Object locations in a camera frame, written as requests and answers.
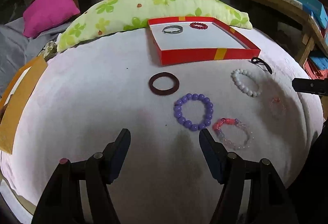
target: red beaded bracelet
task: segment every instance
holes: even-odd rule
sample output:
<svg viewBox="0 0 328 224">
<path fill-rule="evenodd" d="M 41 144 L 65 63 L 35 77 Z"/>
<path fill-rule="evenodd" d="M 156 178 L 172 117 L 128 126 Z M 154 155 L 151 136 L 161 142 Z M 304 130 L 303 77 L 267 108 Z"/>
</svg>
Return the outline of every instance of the red beaded bracelet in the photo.
<svg viewBox="0 0 328 224">
<path fill-rule="evenodd" d="M 208 26 L 206 24 L 201 23 L 201 22 L 192 22 L 190 24 L 190 27 L 195 28 L 195 29 L 204 29 L 204 30 L 208 28 Z"/>
</svg>

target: wooden shelf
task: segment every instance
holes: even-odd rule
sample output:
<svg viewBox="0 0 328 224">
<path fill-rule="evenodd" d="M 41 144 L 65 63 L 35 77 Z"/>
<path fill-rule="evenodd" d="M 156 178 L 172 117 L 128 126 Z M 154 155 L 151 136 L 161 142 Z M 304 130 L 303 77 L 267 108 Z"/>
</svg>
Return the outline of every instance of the wooden shelf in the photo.
<svg viewBox="0 0 328 224">
<path fill-rule="evenodd" d="M 312 37 L 314 43 L 316 43 L 318 47 L 322 50 L 322 52 L 326 56 L 328 56 L 328 46 L 325 43 L 321 32 L 318 30 L 318 27 L 314 20 L 311 18 L 311 16 L 308 15 L 305 11 L 283 0 L 251 1 L 273 8 L 301 24 L 303 26 L 303 32 L 307 33 L 310 37 Z"/>
</svg>

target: purple beaded bracelet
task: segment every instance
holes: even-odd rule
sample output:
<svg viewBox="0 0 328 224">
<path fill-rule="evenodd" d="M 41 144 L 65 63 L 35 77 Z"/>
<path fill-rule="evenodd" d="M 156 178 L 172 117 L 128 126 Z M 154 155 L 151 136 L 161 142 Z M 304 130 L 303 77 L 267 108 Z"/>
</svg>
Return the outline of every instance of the purple beaded bracelet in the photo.
<svg viewBox="0 0 328 224">
<path fill-rule="evenodd" d="M 200 100 L 205 105 L 205 117 L 203 121 L 199 124 L 192 124 L 190 120 L 186 120 L 185 117 L 182 116 L 182 105 L 187 103 L 188 100 Z M 207 126 L 210 126 L 211 119 L 213 114 L 213 103 L 211 103 L 208 97 L 205 97 L 203 94 L 186 94 L 185 96 L 181 97 L 179 100 L 175 102 L 174 106 L 174 116 L 177 118 L 178 123 L 183 125 L 184 127 L 190 129 L 190 131 L 195 132 L 197 130 L 204 129 Z"/>
</svg>

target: green floral pillow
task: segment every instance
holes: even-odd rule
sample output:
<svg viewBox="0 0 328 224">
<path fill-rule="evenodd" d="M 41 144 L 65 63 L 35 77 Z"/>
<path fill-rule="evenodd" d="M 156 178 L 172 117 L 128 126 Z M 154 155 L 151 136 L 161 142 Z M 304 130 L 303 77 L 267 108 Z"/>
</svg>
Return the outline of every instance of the green floral pillow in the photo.
<svg viewBox="0 0 328 224">
<path fill-rule="evenodd" d="M 71 23 L 61 35 L 57 50 L 95 37 L 144 28 L 148 19 L 175 16 L 215 17 L 228 25 L 252 29 L 247 13 L 219 0 L 104 0 Z"/>
</svg>

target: red box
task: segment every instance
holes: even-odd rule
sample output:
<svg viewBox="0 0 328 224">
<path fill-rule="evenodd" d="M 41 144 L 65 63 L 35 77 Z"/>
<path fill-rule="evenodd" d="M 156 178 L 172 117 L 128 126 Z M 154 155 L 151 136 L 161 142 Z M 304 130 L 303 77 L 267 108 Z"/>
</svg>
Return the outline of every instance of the red box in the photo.
<svg viewBox="0 0 328 224">
<path fill-rule="evenodd" d="M 189 26 L 192 22 L 208 25 L 199 30 Z M 154 43 L 162 65 L 221 59 L 251 59 L 258 57 L 260 49 L 245 36 L 212 17 L 165 17 L 148 20 Z M 180 25 L 183 32 L 164 34 L 169 25 Z"/>
</svg>

